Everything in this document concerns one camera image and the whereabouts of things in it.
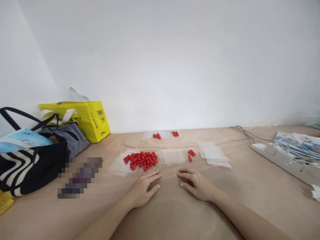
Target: white cable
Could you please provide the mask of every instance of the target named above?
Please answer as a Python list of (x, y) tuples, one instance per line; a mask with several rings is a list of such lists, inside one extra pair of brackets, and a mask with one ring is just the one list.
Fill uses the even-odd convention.
[[(303, 154), (305, 154), (306, 156), (310, 156), (310, 157), (302, 156), (300, 152), (298, 153), (297, 151), (294, 151), (294, 150), (290, 149), (290, 148), (286, 145), (286, 144), (288, 144), (288, 143), (282, 141), (282, 139), (286, 139), (286, 138), (281, 138), (281, 139), (275, 141), (275, 143), (273, 144), (273, 146), (274, 146), (274, 148), (276, 149), (277, 152), (281, 153), (282, 155), (286, 156), (287, 158), (290, 158), (290, 159), (295, 160), (295, 161), (310, 163), (310, 164), (313, 164), (313, 165), (315, 165), (315, 163), (317, 163), (316, 161), (319, 161), (319, 160), (320, 160), (320, 158), (310, 156), (310, 155), (307, 154), (307, 153), (303, 153)], [(301, 157), (301, 158), (303, 158), (303, 159), (305, 159), (305, 160), (307, 160), (307, 161), (304, 161), (304, 160), (302, 160), (302, 159), (293, 158), (293, 157), (288, 156), (287, 154), (284, 154), (283, 152), (281, 152), (281, 151), (277, 148), (279, 145), (282, 145), (282, 147), (285, 147), (286, 150), (289, 151), (288, 153), (293, 152), (294, 154), (298, 155), (299, 157)]]

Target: grey cable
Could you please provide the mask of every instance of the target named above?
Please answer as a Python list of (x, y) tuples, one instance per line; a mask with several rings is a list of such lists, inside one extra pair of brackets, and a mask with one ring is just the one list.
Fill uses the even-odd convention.
[[(236, 126), (236, 128), (241, 128), (241, 130), (243, 131), (243, 128), (241, 126)], [(252, 142), (253, 143), (256, 143), (256, 141), (253, 139), (253, 137), (249, 136), (245, 131), (243, 131), (243, 133), (248, 137), (248, 138), (251, 138)]]
[(252, 133), (250, 133), (250, 132), (242, 129), (242, 127), (240, 127), (240, 129), (241, 129), (244, 133), (247, 132), (247, 133), (251, 134), (252, 136), (254, 136), (254, 137), (258, 138), (258, 139), (261, 139), (261, 140), (264, 140), (264, 141), (268, 141), (268, 142), (274, 142), (273, 140), (264, 139), (264, 138), (259, 138), (259, 137), (257, 137), (256, 135), (254, 135), (254, 134), (252, 134)]

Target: blue packet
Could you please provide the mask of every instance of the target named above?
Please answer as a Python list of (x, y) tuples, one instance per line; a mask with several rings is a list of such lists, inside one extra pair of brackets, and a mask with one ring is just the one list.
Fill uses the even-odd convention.
[(52, 145), (53, 142), (30, 129), (20, 129), (0, 139), (0, 153)]

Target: cable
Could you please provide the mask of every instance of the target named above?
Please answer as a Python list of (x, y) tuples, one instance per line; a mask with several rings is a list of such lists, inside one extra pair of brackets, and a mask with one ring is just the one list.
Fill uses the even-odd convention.
[[(247, 135), (247, 133), (251, 134), (252, 136), (254, 136), (254, 137), (258, 138), (258, 139), (274, 143), (273, 146), (276, 149), (276, 151), (281, 153), (282, 155), (286, 156), (287, 158), (293, 159), (295, 161), (301, 161), (301, 162), (305, 162), (305, 163), (310, 163), (310, 164), (315, 164), (315, 163), (318, 164), (318, 162), (320, 162), (320, 158), (319, 157), (315, 157), (313, 155), (310, 155), (308, 152), (303, 150), (301, 146), (300, 146), (301, 151), (297, 151), (297, 150), (294, 150), (294, 149), (290, 148), (289, 147), (289, 143), (283, 141), (283, 139), (287, 140), (286, 138), (281, 138), (281, 139), (279, 139), (277, 141), (274, 141), (274, 140), (269, 140), (269, 139), (264, 139), (264, 138), (257, 137), (256, 135), (253, 135), (252, 133), (244, 130), (241, 126), (236, 126), (236, 127), (231, 127), (231, 128), (237, 128), (237, 129), (240, 128), (247, 137), (252, 139), (253, 143), (255, 143), (254, 139), (251, 136)], [(281, 149), (285, 148), (286, 149), (286, 154), (281, 152), (277, 147), (280, 147)], [(290, 153), (290, 152), (292, 152), (294, 155), (296, 155), (296, 157), (288, 156), (288, 153)]]
[[(248, 132), (247, 130), (244, 130), (242, 127), (240, 127), (240, 128), (241, 128), (241, 130), (242, 130), (243, 132), (247, 132), (247, 133), (251, 134), (252, 136), (254, 136), (254, 137), (256, 137), (256, 138), (259, 138), (259, 137), (257, 137), (256, 135)], [(264, 140), (264, 141), (268, 141), (268, 142), (274, 142), (273, 140), (269, 140), (269, 139), (264, 139), (264, 138), (259, 138), (259, 139)]]
[(253, 141), (253, 143), (256, 143), (255, 140), (253, 139), (253, 137), (250, 137), (244, 130), (241, 126), (236, 126), (236, 128), (241, 128), (241, 130), (243, 131), (243, 133), (248, 137), (248, 138), (251, 138), (251, 140)]

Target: pile of red capsules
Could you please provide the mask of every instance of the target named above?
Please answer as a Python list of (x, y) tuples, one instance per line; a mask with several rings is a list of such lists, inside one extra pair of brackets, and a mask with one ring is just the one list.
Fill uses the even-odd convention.
[(137, 167), (142, 167), (144, 165), (144, 170), (146, 171), (148, 168), (152, 167), (152, 165), (156, 165), (158, 160), (158, 156), (155, 152), (140, 152), (140, 153), (132, 153), (131, 155), (126, 156), (123, 160), (125, 163), (128, 163), (130, 160), (130, 168), (134, 171)]
[[(194, 157), (194, 156), (196, 155), (192, 149), (190, 149), (190, 150), (188, 151), (188, 153), (189, 153), (192, 157)], [(189, 161), (192, 162), (192, 158), (190, 157), (190, 155), (188, 155)]]
[(178, 137), (179, 136), (179, 133), (177, 131), (175, 132), (171, 132), (173, 134), (174, 137)]
[(153, 138), (161, 139), (161, 136), (160, 136), (160, 134), (159, 134), (159, 133), (157, 133), (157, 134), (153, 134)]

